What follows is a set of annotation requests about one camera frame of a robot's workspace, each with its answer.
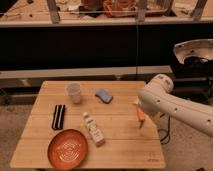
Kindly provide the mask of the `white robot base shell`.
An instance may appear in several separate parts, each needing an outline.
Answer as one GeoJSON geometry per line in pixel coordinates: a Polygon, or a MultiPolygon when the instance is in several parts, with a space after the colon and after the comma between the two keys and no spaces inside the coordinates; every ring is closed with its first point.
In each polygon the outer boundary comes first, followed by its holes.
{"type": "Polygon", "coordinates": [[[213,60],[213,39],[195,39],[177,43],[173,53],[180,64],[190,57],[198,57],[205,62],[213,60]]]}

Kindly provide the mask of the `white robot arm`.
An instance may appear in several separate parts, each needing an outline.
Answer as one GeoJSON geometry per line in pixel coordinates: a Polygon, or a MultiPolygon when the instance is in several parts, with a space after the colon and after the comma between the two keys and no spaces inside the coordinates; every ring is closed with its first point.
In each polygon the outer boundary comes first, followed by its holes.
{"type": "Polygon", "coordinates": [[[157,74],[139,90],[140,107],[168,114],[213,137],[213,107],[171,95],[173,88],[174,83],[169,76],[157,74]]]}

